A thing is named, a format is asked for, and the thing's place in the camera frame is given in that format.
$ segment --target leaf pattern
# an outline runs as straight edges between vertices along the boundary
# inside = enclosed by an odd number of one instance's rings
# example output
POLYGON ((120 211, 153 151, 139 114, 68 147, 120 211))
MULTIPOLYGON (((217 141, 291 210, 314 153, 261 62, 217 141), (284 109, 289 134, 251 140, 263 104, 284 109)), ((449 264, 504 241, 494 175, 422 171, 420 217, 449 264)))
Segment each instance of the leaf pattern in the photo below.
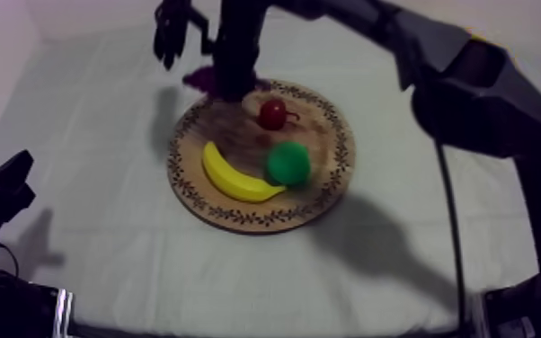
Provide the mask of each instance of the leaf pattern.
POLYGON ((268 86, 271 90, 314 104, 323 110, 323 116, 330 122, 332 128, 336 131, 336 144, 333 151, 333 159, 337 164, 337 169, 330 172, 329 181, 323 183, 323 188, 319 190, 318 196, 312 203, 307 205, 298 205, 291 209, 275 209, 267 214, 260 215, 256 212, 243 213, 241 210, 224 209, 209 204, 209 202, 196 191, 193 184, 186 181, 183 177, 184 169, 182 168, 182 156, 180 153, 179 142, 188 134, 189 130, 197 124, 200 113, 213 103, 211 100, 206 100, 203 103, 193 106, 187 111, 179 126, 176 128, 174 139, 169 143, 167 165, 170 172, 171 185, 174 189, 188 200, 194 209, 207 211, 208 216, 211 218, 230 219, 237 224, 262 227, 269 227, 276 222, 287 222, 293 218, 305 218, 316 210, 324 209, 327 204, 335 198, 334 193, 336 193, 341 185, 344 184, 342 181, 343 173, 351 166, 348 162, 350 151, 347 144, 348 136, 346 130, 341 123, 340 116, 335 107, 330 102, 318 97, 314 93, 303 91, 294 85, 269 81, 268 86))

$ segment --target table surface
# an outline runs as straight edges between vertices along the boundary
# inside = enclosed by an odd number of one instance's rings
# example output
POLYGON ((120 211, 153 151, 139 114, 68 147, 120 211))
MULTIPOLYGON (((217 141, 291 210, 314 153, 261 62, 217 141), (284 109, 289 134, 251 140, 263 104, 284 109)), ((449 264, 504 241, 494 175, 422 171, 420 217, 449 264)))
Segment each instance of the table surface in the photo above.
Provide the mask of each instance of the table surface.
MULTIPOLYGON (((339 107, 357 165, 325 217, 251 237, 203 224, 173 195, 166 142, 200 98, 181 79, 211 61, 191 31, 167 73, 152 36, 147 25, 49 43, 25 70, 0 120, 0 164, 24 148, 35 157, 38 197, 0 232, 21 277, 74 291, 78 319, 127 330, 281 337, 455 324, 436 156, 390 54, 329 20, 266 22, 259 75, 339 107)), ((455 149, 448 161, 468 295, 536 273, 512 162, 455 149)), ((0 267, 12 269, 3 251, 0 267)))

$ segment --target wire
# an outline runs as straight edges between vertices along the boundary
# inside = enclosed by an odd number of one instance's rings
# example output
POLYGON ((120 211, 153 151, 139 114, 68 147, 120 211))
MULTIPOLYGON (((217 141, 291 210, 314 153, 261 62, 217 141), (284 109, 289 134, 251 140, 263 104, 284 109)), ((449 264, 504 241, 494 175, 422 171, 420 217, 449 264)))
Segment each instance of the wire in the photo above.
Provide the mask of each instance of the wire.
POLYGON ((11 255, 11 258, 13 259, 13 265, 14 265, 14 277, 19 278, 19 262, 17 261, 17 257, 14 256, 13 251, 11 251, 11 249, 9 249, 8 246, 0 243, 0 248, 6 250, 8 254, 11 255))
MULTIPOLYGON (((396 46, 400 50, 395 52, 402 52, 404 60, 408 63, 407 71, 412 72, 412 80, 415 85, 415 90, 419 91, 421 98, 426 100, 427 104, 431 104, 432 99, 430 97, 430 91, 428 89, 426 79, 421 72, 417 60, 420 58, 419 46, 416 41, 410 41, 407 39, 403 28, 400 26, 397 20, 394 19, 394 14, 390 13, 386 6, 378 0, 368 0, 377 11, 380 13, 380 17, 385 17, 386 22, 392 24, 395 32, 396 42, 400 46, 396 46)), ((455 203, 455 194, 453 193, 453 184, 451 182, 451 175, 448 170, 448 163, 445 157, 444 143, 440 135, 440 129, 436 121, 436 116, 432 115, 432 129, 434 131, 434 147, 436 149, 436 155, 439 161, 440 176, 445 189, 445 198, 447 200, 447 210, 449 224, 451 227, 451 237, 453 242, 453 252, 455 258, 455 274, 457 283, 457 317, 459 331, 463 331, 466 328, 466 282, 464 277, 463 257, 461 254, 461 239, 459 235, 459 222, 457 221, 457 208, 455 203)))

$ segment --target green ball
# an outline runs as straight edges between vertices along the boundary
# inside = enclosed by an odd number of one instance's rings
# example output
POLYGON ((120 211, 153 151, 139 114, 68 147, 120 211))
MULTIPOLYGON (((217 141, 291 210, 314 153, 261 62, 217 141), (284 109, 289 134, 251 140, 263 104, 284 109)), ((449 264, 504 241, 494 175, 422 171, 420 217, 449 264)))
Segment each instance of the green ball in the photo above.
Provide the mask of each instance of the green ball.
POLYGON ((297 142, 282 142, 270 150, 266 163, 270 177, 282 185, 299 185, 310 176, 308 150, 297 142))

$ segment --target wooden plate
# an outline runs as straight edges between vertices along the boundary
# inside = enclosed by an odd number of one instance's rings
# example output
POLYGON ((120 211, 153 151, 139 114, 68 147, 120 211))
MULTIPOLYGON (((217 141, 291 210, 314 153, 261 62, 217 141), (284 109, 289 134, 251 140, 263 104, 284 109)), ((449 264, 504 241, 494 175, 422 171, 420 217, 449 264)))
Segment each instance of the wooden plate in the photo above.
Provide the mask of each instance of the wooden plate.
POLYGON ((348 188, 355 146, 344 117, 318 93, 282 81, 269 84, 270 90, 250 93, 243 103, 201 100, 176 125, 168 157, 170 184, 188 209, 214 226, 246 234, 287 231, 323 214, 348 188), (283 100, 300 120, 289 117, 280 131, 260 128, 256 116, 271 98, 283 100), (311 157, 310 183, 263 203, 233 200, 214 187, 203 169, 203 147, 210 140, 237 170, 259 178, 273 144, 300 142, 311 157))

